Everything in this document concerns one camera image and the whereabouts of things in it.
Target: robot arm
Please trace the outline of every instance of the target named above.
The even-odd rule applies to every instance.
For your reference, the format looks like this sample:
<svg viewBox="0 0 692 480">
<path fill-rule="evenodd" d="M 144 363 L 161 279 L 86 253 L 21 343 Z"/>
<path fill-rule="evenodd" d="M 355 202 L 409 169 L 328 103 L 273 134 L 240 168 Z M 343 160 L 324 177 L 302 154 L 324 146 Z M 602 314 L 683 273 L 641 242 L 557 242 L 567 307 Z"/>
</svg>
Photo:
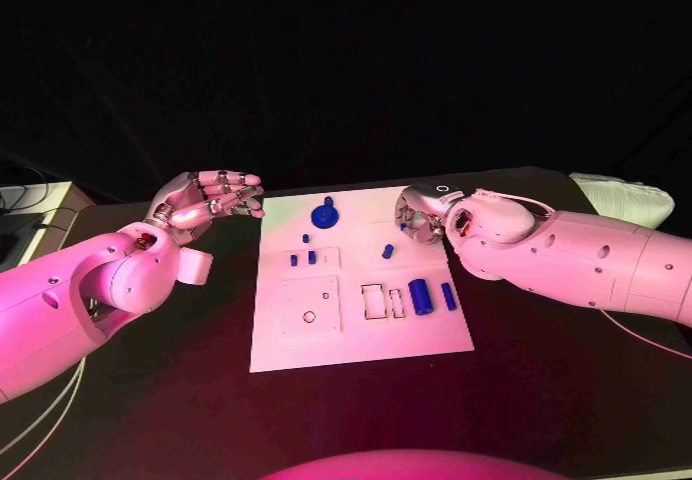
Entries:
<svg viewBox="0 0 692 480">
<path fill-rule="evenodd" d="M 175 280 L 206 282 L 211 256 L 182 245 L 214 217 L 262 217 L 252 198 L 262 192 L 253 175 L 181 174 L 142 222 L 0 274 L 0 403 L 47 382 L 161 305 Z"/>
<path fill-rule="evenodd" d="M 540 206 L 536 215 L 517 197 L 484 190 L 464 196 L 439 187 L 403 190 L 396 222 L 419 242 L 445 235 L 472 275 L 570 305 L 692 326 L 692 240 L 518 199 Z"/>
</svg>

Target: blue plastic piece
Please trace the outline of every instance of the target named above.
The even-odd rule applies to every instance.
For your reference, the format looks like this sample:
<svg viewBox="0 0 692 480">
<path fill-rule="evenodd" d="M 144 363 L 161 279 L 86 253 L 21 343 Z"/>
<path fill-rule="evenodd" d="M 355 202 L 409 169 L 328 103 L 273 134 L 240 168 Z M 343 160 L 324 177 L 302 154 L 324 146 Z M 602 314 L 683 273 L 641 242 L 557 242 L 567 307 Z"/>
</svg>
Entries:
<svg viewBox="0 0 692 480">
<path fill-rule="evenodd" d="M 454 295 L 451 293 L 451 287 L 448 283 L 442 283 L 443 301 L 446 302 L 446 309 L 449 312 L 456 309 L 456 302 L 454 301 Z"/>
<path fill-rule="evenodd" d="M 317 228 L 331 228 L 338 221 L 338 212 L 334 208 L 334 200 L 324 197 L 324 205 L 319 205 L 309 214 L 309 220 Z"/>
<path fill-rule="evenodd" d="M 393 245 L 386 244 L 384 245 L 384 251 L 381 252 L 381 257 L 389 260 L 389 258 L 392 258 L 392 253 L 393 253 Z"/>
<path fill-rule="evenodd" d="M 433 312 L 432 300 L 429 299 L 428 285 L 422 278 L 416 278 L 407 282 L 407 291 L 410 292 L 410 300 L 413 301 L 415 314 L 422 316 Z"/>
</svg>

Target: black background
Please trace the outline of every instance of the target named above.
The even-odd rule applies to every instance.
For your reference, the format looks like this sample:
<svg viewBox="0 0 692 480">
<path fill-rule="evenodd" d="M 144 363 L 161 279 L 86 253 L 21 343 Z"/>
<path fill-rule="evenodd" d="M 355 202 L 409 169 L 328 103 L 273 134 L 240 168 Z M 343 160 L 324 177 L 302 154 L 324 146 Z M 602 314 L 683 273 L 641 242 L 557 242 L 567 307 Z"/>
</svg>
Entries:
<svg viewBox="0 0 692 480">
<path fill-rule="evenodd" d="M 681 11 L 21 2 L 2 17 L 2 157 L 99 202 L 219 167 L 282 189 L 534 165 L 684 207 Z M 664 227 L 686 234 L 683 214 Z"/>
</svg>

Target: black table surface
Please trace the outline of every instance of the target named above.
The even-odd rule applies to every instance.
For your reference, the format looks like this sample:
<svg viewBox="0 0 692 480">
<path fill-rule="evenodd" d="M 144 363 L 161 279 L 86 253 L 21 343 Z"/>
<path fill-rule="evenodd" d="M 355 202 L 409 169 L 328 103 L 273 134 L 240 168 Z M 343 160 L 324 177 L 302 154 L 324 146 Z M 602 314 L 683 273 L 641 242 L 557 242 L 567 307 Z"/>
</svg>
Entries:
<svg viewBox="0 0 692 480">
<path fill-rule="evenodd" d="M 430 181 L 592 213 L 576 185 L 552 171 Z M 67 245 L 138 221 L 145 208 L 86 209 Z M 207 284 L 177 284 L 164 305 L 89 355 L 71 410 L 15 478 L 256 478 L 390 448 L 475 452 L 579 478 L 692 466 L 692 361 L 627 335 L 596 311 L 477 279 L 454 255 L 474 352 L 250 374 L 257 245 L 259 222 L 246 217 L 217 220 L 190 245 L 214 256 Z M 678 337 L 668 322 L 644 320 Z M 0 406 L 2 444 L 69 375 Z M 0 457 L 0 473 L 47 428 Z"/>
</svg>

